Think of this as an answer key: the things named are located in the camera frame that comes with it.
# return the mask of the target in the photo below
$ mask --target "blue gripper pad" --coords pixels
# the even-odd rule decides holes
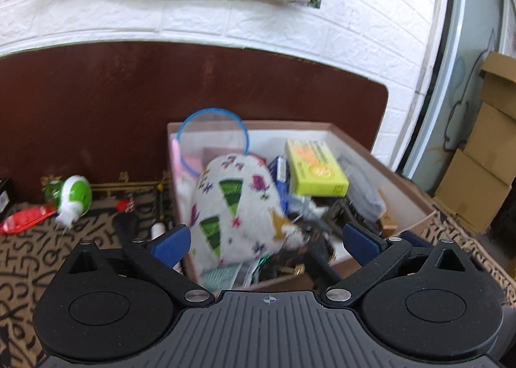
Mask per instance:
[[[369,263],[387,247],[384,240],[355,223],[348,223],[342,229],[342,243],[361,266]]]
[[[403,240],[407,240],[414,247],[433,247],[433,245],[411,231],[404,231],[399,234]]]
[[[156,259],[173,268],[189,252],[191,244],[190,229],[179,225],[148,242],[146,248]]]

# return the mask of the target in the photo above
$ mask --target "white brick wall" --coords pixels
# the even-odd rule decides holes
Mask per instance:
[[[327,63],[389,89],[373,147],[388,163],[417,95],[434,0],[322,2],[316,10],[257,0],[0,0],[0,56],[136,39],[252,47]]]

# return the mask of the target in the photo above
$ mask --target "printed cloth pouch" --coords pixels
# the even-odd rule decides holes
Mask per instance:
[[[201,273],[304,244],[303,233],[283,213],[269,170],[251,155],[212,160],[192,203],[190,252]]]

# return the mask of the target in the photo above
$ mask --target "metal screw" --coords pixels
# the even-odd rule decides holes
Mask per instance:
[[[326,293],[326,298],[331,299],[332,301],[347,301],[351,297],[352,294],[348,290],[341,290],[340,288],[329,290]]]
[[[210,293],[205,290],[191,290],[185,294],[185,300],[191,303],[202,303],[210,297]]]

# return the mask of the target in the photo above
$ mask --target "brown wooden board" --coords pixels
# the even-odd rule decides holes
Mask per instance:
[[[117,42],[18,53],[0,58],[0,175],[38,202],[49,174],[159,180],[167,123],[205,107],[331,122],[371,149],[387,97],[363,76],[252,49]]]

